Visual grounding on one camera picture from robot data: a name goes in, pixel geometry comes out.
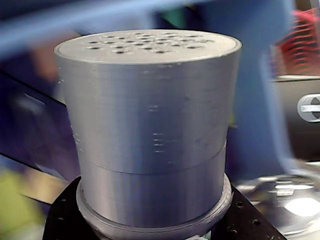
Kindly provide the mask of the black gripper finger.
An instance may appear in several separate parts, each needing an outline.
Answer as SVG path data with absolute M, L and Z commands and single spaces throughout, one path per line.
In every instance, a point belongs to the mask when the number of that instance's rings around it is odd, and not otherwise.
M 50 206 L 43 232 L 45 240 L 98 240 L 80 213 L 76 190 L 81 177 L 76 177 Z
M 227 186 L 230 200 L 217 222 L 200 235 L 201 240 L 285 240 L 234 186 Z

